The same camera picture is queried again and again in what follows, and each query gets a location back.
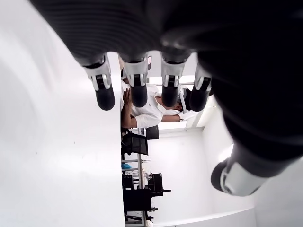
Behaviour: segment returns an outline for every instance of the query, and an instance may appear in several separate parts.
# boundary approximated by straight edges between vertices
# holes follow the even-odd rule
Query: chair backrest
[[[147,138],[145,136],[128,133],[122,137],[122,153],[137,153],[148,155]]]

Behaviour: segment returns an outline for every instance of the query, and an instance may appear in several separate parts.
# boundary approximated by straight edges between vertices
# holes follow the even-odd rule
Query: black robotic palm
[[[191,108],[199,111],[204,107],[211,84],[237,144],[221,183],[228,181],[235,163],[253,176],[268,178],[302,156],[303,3],[31,1],[78,63],[89,69],[102,109],[109,110],[115,103],[110,74],[105,67],[100,69],[106,52],[117,52],[128,63],[126,71],[137,106],[146,103],[146,52],[162,52],[166,65],[163,101],[167,105],[176,99],[182,64],[192,52],[198,52],[199,67],[208,76],[196,73]],[[246,193],[257,188],[252,186]],[[223,191],[242,195],[236,189]]]

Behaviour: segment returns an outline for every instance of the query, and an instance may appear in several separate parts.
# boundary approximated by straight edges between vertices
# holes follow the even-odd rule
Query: white wall
[[[163,188],[172,190],[152,199],[153,206],[159,208],[150,214],[155,224],[169,225],[213,213],[200,130],[148,140],[152,162],[143,166],[148,172],[162,173]]]
[[[213,169],[219,163],[219,155],[233,143],[229,135],[219,106],[213,111],[209,122],[203,130],[203,151],[207,162],[207,178],[209,179]],[[242,210],[253,207],[252,196],[238,197],[220,192],[214,188],[211,190],[214,199],[214,213]]]
[[[161,76],[161,54],[159,51],[150,51],[151,55],[151,69],[148,70],[148,77],[160,77]],[[197,67],[198,59],[197,54],[193,53],[186,61],[183,75],[194,75]]]
[[[187,221],[187,223],[177,222],[175,225],[167,227],[256,227],[253,208],[239,212],[214,214]]]
[[[120,78],[95,92],[27,0],[0,1],[0,226],[124,226]]]
[[[258,227],[303,226],[303,160],[270,179],[255,193]]]

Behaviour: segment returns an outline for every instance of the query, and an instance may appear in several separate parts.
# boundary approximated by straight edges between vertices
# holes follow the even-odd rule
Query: desk
[[[0,210],[4,227],[124,227],[116,105],[27,0],[0,1]]]

